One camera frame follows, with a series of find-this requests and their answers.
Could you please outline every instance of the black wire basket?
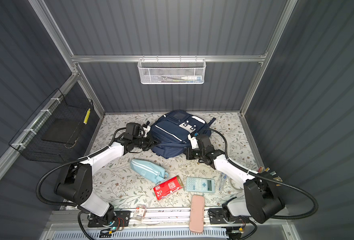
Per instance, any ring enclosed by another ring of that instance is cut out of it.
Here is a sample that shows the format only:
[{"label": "black wire basket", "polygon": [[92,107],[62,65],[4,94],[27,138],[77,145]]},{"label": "black wire basket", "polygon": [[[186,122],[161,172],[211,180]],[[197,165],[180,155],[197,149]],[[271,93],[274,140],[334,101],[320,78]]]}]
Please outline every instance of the black wire basket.
[{"label": "black wire basket", "polygon": [[41,111],[36,123],[23,130],[25,137],[16,143],[16,134],[9,145],[31,161],[64,163],[82,157],[87,147],[80,142],[90,114],[95,113],[93,101],[61,95]]}]

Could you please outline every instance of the calculator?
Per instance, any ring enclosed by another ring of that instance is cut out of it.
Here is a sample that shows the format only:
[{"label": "calculator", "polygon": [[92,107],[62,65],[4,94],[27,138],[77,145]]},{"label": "calculator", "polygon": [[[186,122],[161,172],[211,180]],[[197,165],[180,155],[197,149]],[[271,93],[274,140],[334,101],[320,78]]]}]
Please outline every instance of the calculator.
[{"label": "calculator", "polygon": [[215,192],[214,179],[206,179],[200,177],[187,177],[186,188],[187,192]]}]

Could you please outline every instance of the backpack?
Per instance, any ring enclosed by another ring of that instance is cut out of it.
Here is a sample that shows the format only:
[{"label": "backpack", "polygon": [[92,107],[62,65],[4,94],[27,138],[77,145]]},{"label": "backpack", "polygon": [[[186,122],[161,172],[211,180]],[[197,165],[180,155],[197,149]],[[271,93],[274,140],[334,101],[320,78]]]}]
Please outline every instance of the backpack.
[{"label": "backpack", "polygon": [[[186,148],[192,147],[188,139],[189,134],[209,128],[215,120],[212,118],[209,123],[206,123],[203,119],[182,110],[166,113],[150,127],[151,135],[160,141],[151,150],[164,158],[178,156]],[[203,131],[202,133],[210,136],[212,132]]]}]

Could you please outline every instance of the red package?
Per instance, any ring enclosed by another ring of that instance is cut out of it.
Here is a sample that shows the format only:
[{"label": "red package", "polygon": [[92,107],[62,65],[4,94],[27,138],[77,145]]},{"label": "red package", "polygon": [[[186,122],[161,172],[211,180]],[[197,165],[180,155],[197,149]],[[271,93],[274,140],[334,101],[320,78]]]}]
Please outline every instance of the red package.
[{"label": "red package", "polygon": [[166,182],[161,183],[158,186],[155,186],[153,188],[155,192],[155,196],[157,197],[157,200],[163,199],[169,194],[174,193],[175,191],[178,191],[179,189],[183,188],[184,185],[182,184],[182,181],[179,176],[175,176],[172,179],[167,180]]}]

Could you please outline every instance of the floral patterned surface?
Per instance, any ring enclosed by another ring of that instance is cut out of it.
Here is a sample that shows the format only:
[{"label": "floral patterned surface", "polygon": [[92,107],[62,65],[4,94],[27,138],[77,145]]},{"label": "floral patterned surface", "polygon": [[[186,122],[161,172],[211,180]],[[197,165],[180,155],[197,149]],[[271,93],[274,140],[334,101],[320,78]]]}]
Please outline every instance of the floral patterned surface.
[{"label": "floral patterned surface", "polygon": [[[213,117],[217,118],[211,127],[226,137],[229,157],[250,169],[256,170],[258,168],[237,113],[195,113],[194,115],[206,122],[209,122]],[[150,121],[152,124],[160,116],[162,114],[106,115],[90,152],[105,147],[110,142],[113,132],[117,128],[125,127],[126,123],[143,124]],[[218,134],[213,133],[210,140],[215,149],[223,150],[224,143]],[[234,196],[244,197],[244,193],[233,189],[228,180],[221,192],[216,189],[214,194],[203,194],[186,192],[181,189],[158,201],[153,191],[155,183],[143,178],[130,168],[132,158],[156,163],[169,173],[170,178],[179,175],[184,184],[186,177],[213,178],[217,181],[220,175],[219,171],[204,163],[198,163],[197,160],[186,160],[185,155],[164,159],[152,151],[127,153],[121,158],[109,162],[93,176],[94,191],[116,209],[134,208],[137,204],[145,204],[147,207],[190,207],[194,194],[203,195],[206,206],[220,205]]]}]

